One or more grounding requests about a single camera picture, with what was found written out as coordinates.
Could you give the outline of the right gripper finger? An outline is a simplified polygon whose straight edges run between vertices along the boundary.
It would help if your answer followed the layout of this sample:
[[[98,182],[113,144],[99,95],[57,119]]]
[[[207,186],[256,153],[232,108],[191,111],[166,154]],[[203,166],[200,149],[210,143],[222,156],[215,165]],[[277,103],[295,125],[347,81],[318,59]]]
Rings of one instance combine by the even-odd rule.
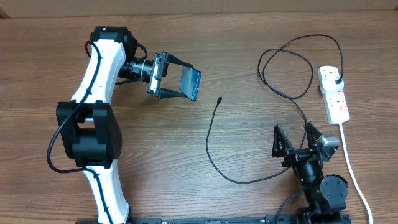
[[[279,125],[274,126],[274,142],[272,146],[272,157],[285,157],[293,151],[294,147],[284,134]]]
[[[311,122],[308,122],[305,125],[305,130],[307,134],[308,147],[310,149],[314,149],[317,146],[317,141],[322,133],[319,132],[319,130],[315,128]]]

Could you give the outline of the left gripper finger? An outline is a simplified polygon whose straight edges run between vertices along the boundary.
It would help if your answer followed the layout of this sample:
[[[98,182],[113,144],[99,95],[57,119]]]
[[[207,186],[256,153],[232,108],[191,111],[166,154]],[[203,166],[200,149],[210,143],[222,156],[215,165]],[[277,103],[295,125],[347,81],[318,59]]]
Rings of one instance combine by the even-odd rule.
[[[161,100],[166,98],[186,98],[187,96],[178,91],[160,88],[157,97]]]
[[[164,55],[165,62],[167,62],[167,63],[172,63],[172,64],[176,64],[176,65],[181,65],[183,67],[193,68],[192,64],[178,59],[176,56],[170,54],[169,52],[163,52],[163,55]]]

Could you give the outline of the blue Galaxy smartphone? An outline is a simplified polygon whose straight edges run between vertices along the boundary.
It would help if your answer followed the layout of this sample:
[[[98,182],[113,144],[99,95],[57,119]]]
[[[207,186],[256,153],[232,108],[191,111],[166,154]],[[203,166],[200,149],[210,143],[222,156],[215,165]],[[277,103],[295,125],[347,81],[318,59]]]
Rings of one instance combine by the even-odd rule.
[[[196,101],[200,86],[201,71],[190,67],[183,67],[180,80],[180,91],[190,100]]]

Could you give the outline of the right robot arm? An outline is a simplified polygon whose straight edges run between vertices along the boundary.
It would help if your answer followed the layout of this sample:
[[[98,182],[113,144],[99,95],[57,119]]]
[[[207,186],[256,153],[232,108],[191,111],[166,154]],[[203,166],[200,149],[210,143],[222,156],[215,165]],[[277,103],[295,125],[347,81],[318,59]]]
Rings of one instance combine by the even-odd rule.
[[[274,127],[272,157],[283,158],[282,167],[291,167],[300,181],[301,189],[282,203],[275,215],[266,215],[266,223],[348,224],[346,208],[348,182],[340,175],[324,175],[323,163],[331,159],[340,146],[335,136],[325,136],[313,126],[305,125],[308,147],[294,149],[279,126]],[[307,206],[294,214],[281,214],[284,206],[296,196],[304,194]]]

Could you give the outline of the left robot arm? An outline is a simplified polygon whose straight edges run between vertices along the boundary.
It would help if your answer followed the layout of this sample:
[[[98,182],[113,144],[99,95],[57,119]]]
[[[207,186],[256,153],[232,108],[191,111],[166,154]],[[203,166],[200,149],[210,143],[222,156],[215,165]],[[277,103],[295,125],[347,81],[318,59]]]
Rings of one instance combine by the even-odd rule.
[[[148,93],[159,99],[196,101],[201,71],[168,52],[153,60],[136,57],[141,45],[127,27],[98,26],[85,43],[90,61],[71,100],[56,108],[58,129],[74,172],[88,179],[98,209],[95,223],[132,223],[118,174],[122,134],[111,108],[115,86],[148,83]]]

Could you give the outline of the white charger plug adapter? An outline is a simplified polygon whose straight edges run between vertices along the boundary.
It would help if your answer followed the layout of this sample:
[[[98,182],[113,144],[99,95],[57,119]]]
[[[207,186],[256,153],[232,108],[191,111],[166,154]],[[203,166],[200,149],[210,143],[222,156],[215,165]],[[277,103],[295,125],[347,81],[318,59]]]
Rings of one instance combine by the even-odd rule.
[[[335,77],[331,78],[323,78],[320,81],[320,90],[323,94],[329,94],[329,93],[334,93],[337,91],[343,90],[345,83],[344,81],[340,81],[337,83],[339,79],[335,79]]]

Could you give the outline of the white power strip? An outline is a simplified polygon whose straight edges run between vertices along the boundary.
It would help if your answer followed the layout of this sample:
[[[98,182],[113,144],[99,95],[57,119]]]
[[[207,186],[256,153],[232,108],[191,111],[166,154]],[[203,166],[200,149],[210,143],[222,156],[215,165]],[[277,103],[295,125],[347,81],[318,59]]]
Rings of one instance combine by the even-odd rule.
[[[318,69],[319,81],[321,81],[323,78],[331,77],[335,77],[336,80],[340,79],[340,74],[336,67],[325,65]],[[350,120],[348,106],[343,90],[329,94],[322,93],[322,96],[329,124],[339,125]]]

